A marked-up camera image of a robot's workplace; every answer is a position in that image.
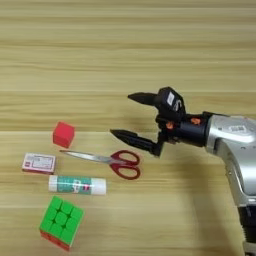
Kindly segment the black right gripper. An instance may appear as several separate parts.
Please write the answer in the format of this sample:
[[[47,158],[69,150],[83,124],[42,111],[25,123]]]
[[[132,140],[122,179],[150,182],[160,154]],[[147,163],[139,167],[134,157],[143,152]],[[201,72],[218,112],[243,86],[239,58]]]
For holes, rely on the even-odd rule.
[[[140,104],[154,106],[156,94],[137,92],[129,94],[128,98]],[[110,132],[129,146],[148,151],[155,156],[160,156],[165,142],[171,144],[182,142],[197,147],[204,147],[207,139],[207,125],[211,116],[211,112],[203,112],[197,115],[186,114],[178,122],[168,120],[158,114],[156,122],[160,131],[156,144],[152,140],[140,137],[137,133],[131,131],[111,129]]]

